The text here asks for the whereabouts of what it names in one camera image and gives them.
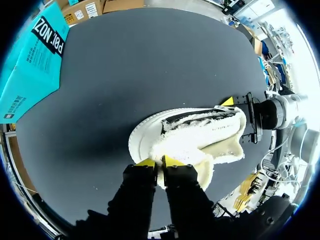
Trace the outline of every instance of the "yellow object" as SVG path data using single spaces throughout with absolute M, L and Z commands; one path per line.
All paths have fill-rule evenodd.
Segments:
M 254 185 L 254 180 L 258 177 L 259 172 L 256 174 L 250 174 L 240 186 L 240 196 L 238 196 L 234 202 L 233 208 L 236 209 L 237 212 L 241 212 L 250 202 L 253 194 L 248 193 L 249 189 Z
M 221 104 L 221 106 L 231 106 L 234 105 L 234 97 L 231 96 L 228 98 L 228 100 L 226 100 L 224 103 Z
M 15 131 L 16 130 L 16 124 L 15 123 L 10 123 L 9 127 L 10 127 L 11 131 Z
M 146 166 L 146 165 L 149 167 L 155 167 L 156 163 L 152 161 L 150 158 L 147 158 L 136 164 L 136 166 Z
M 163 163 L 166 167 L 172 167 L 172 166 L 185 166 L 184 163 L 178 161 L 178 160 L 175 160 L 167 155 L 164 155 L 164 158 L 163 158 Z

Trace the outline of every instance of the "blue object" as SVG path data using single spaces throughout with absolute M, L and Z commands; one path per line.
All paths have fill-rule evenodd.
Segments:
M 267 55 L 269 53 L 269 48 L 265 43 L 265 41 L 262 40 L 261 42 L 262 42 L 262 54 Z
M 275 65 L 278 70 L 279 70 L 279 73 L 281 74 L 281 79 L 280 79 L 280 82 L 282 84 L 286 84 L 287 83 L 287 78 L 286 78 L 286 74 L 281 66 L 281 64 L 278 64 L 278 63 L 274 63 L 273 65 Z
M 264 78 L 265 78 L 265 83 L 266 85 L 268 86 L 269 85 L 269 76 L 268 76 L 268 72 L 265 68 L 265 65 L 264 65 L 264 62 L 263 62 L 263 59 L 262 57 L 258 56 L 258 60 L 259 60 L 259 63 L 260 63 L 260 67 L 264 73 Z
M 0 123 L 16 123 L 60 87 L 60 66 L 69 31 L 55 2 L 41 12 L 9 52 L 0 78 Z
M 79 2 L 79 0 L 68 0 L 68 1 L 70 6 L 75 5 Z

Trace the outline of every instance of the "black label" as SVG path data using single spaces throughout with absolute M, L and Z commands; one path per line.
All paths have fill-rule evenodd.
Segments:
M 65 41 L 57 31 L 54 31 L 47 19 L 41 16 L 31 30 L 34 35 L 53 53 L 60 57 L 65 49 Z

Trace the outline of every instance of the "floor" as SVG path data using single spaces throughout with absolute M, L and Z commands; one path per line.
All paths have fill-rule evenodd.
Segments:
M 144 4 L 149 8 L 170 8 L 194 12 L 218 21 L 225 16 L 221 12 L 222 8 L 205 0 L 144 0 Z

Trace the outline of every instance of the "white wall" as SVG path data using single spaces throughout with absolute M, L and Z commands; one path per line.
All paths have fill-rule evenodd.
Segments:
M 275 29 L 284 26 L 293 42 L 294 55 L 290 58 L 292 83 L 296 93 L 306 94 L 309 98 L 307 123 L 313 129 L 320 129 L 320 82 L 319 67 L 314 58 L 308 40 L 301 33 L 301 29 L 291 20 L 287 11 L 281 9 L 262 19 Z

